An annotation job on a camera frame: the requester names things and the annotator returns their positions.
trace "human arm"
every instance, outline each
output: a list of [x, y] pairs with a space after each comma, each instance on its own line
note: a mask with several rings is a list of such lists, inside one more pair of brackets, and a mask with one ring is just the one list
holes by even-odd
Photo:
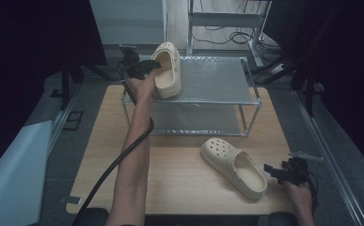
[[314, 226], [312, 215], [312, 197], [308, 183], [301, 186], [296, 186], [290, 182], [283, 182], [286, 187], [288, 197], [293, 203], [298, 226]]
[[[155, 71], [152, 71], [145, 80], [131, 79], [130, 81], [131, 89], [136, 98], [136, 106], [122, 151], [150, 127], [154, 76]], [[119, 164], [113, 204], [106, 222], [107, 226], [144, 224], [149, 164], [150, 138], [146, 137]]]

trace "crocs clog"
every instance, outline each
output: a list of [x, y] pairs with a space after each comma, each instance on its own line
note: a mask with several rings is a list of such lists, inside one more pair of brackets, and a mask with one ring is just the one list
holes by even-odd
[[158, 95], [165, 99], [179, 94], [182, 90], [181, 57], [173, 43], [159, 45], [151, 59], [161, 64], [154, 78]]
[[208, 139], [202, 145], [201, 156], [249, 199], [257, 200], [266, 191], [267, 181], [255, 168], [248, 154], [226, 140]]

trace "wooden table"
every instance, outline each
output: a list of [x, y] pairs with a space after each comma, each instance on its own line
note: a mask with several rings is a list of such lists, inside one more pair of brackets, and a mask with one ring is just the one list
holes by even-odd
[[[254, 202], [245, 198], [229, 181], [200, 156], [207, 136], [150, 136], [148, 215], [267, 215], [291, 212], [293, 207], [283, 186], [263, 171], [266, 163], [280, 168], [290, 152], [266, 89], [258, 89], [262, 107], [249, 137], [222, 137], [247, 151], [267, 179], [266, 193]], [[118, 157], [127, 133], [121, 106], [122, 86], [108, 87], [76, 176], [71, 196], [80, 204], [67, 204], [77, 213], [91, 188]], [[105, 180], [89, 207], [110, 210], [117, 169]]]

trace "cable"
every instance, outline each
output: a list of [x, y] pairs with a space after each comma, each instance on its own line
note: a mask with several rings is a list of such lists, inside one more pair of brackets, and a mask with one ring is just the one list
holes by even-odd
[[224, 42], [215, 42], [215, 41], [211, 41], [211, 40], [199, 40], [199, 39], [197, 39], [197, 38], [194, 36], [194, 34], [192, 34], [192, 35], [193, 35], [193, 39], [194, 39], [194, 40], [197, 40], [197, 41], [203, 41], [203, 42], [209, 42], [209, 43], [212, 43], [212, 44], [226, 44], [227, 42], [231, 41], [231, 39], [226, 40], [226, 41], [224, 41]]
[[[250, 34], [248, 34], [246, 32], [243, 32], [241, 30], [242, 30], [241, 27], [237, 27], [237, 30], [235, 32], [233, 32], [233, 33], [230, 34], [230, 37], [233, 38], [232, 40], [234, 41], [234, 43], [237, 43], [237, 44], [246, 44], [246, 43], [248, 43], [250, 40], [252, 40], [254, 38], [252, 35], [250, 35]], [[237, 37], [237, 36], [243, 37], [245, 39], [245, 41], [244, 42], [236, 41], [234, 39], [234, 37]]]
[[257, 13], [259, 12], [259, 7], [260, 6], [261, 6], [261, 1], [259, 1], [258, 8], [257, 8]]
[[246, 10], [246, 5], [248, 5], [248, 0], [245, 1], [245, 6], [244, 6], [243, 12], [245, 12], [245, 10]]
[[[245, 3], [245, 7], [244, 7], [244, 12], [245, 12], [245, 10], [246, 10], [246, 5], [248, 4], [248, 0], [246, 0], [246, 3]], [[254, 7], [255, 7], [255, 4], [254, 3], [252, 3], [252, 7], [251, 7], [251, 9], [249, 10], [249, 12], [248, 13], [251, 13], [252, 12], [252, 10], [254, 9]]]
[[235, 10], [235, 12], [237, 13], [238, 12], [238, 9], [240, 9], [240, 7], [243, 5], [245, 0], [242, 0], [241, 3], [240, 3], [240, 6], [238, 6], [237, 10]]
[[[202, 0], [199, 0], [199, 2], [200, 2], [200, 4], [201, 4], [201, 12], [203, 12], [203, 11], [204, 11], [204, 9], [203, 9], [203, 7], [202, 7]], [[214, 9], [214, 12], [216, 12], [216, 8], [214, 8], [214, 0], [212, 1], [212, 8]], [[207, 29], [207, 30], [212, 30], [212, 31], [214, 31], [214, 30], [220, 30], [220, 29], [225, 28], [225, 26], [219, 26], [219, 27], [217, 27], [217, 28], [208, 28], [208, 26], [204, 26], [204, 27], [205, 27], [205, 29]]]
[[[123, 65], [123, 62], [121, 61], [118, 64], [118, 69], [119, 69], [119, 76], [122, 79], [122, 85], [125, 87], [126, 91], [128, 92], [129, 96], [131, 97], [132, 101], [134, 102], [134, 104], [136, 104], [135, 102], [135, 97], [133, 96], [129, 86], [127, 85], [123, 73], [121, 71], [121, 67], [120, 65]], [[82, 207], [80, 208], [78, 214], [76, 215], [76, 218], [74, 219], [72, 226], [77, 226], [78, 225], [78, 221], [79, 218], [85, 213], [85, 211], [87, 210], [87, 206], [90, 204], [91, 200], [93, 199], [94, 195], [97, 193], [97, 191], [99, 190], [100, 186], [103, 184], [103, 182], [105, 181], [105, 179], [108, 177], [108, 175], [118, 166], [118, 164], [132, 151], [135, 149], [135, 147], [137, 147], [153, 130], [154, 128], [154, 121], [152, 120], [152, 118], [150, 118], [150, 127], [142, 134], [140, 135], [140, 137], [138, 137], [129, 147], [127, 147], [118, 157], [117, 159], [115, 159], [115, 161], [107, 168], [107, 170], [103, 173], [103, 175], [100, 177], [100, 179], [97, 181], [96, 185], [94, 185], [94, 187], [91, 189], [90, 193], [88, 194], [85, 202], [83, 203]]]

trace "shelf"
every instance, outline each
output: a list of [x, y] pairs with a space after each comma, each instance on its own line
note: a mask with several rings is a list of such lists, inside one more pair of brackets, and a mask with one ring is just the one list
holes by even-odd
[[[156, 126], [152, 133], [247, 136], [261, 99], [255, 86], [255, 94], [249, 92], [244, 68], [248, 68], [244, 57], [181, 57], [182, 91], [164, 100], [153, 99], [151, 115]], [[125, 91], [121, 101], [129, 122], [133, 104]], [[249, 126], [243, 105], [253, 106]]]

